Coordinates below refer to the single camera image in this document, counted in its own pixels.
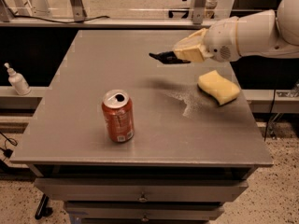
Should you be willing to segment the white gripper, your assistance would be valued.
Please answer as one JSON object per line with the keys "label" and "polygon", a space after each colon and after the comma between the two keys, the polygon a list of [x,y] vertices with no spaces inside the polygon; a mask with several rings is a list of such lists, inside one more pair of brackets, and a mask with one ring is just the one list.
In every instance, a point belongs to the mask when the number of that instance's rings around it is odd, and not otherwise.
{"label": "white gripper", "polygon": [[173,51],[179,59],[196,63],[207,59],[208,52],[218,62],[237,61],[240,58],[236,44],[237,22],[238,17],[217,21],[208,30],[202,28],[177,42]]}

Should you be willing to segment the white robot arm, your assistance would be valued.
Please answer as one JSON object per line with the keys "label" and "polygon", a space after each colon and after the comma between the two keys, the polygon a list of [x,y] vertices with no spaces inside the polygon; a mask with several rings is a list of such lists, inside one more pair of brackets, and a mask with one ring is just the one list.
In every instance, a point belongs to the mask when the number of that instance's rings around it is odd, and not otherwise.
{"label": "white robot arm", "polygon": [[282,0],[277,10],[217,21],[177,42],[173,52],[196,63],[208,58],[235,62],[247,56],[298,58],[299,0]]}

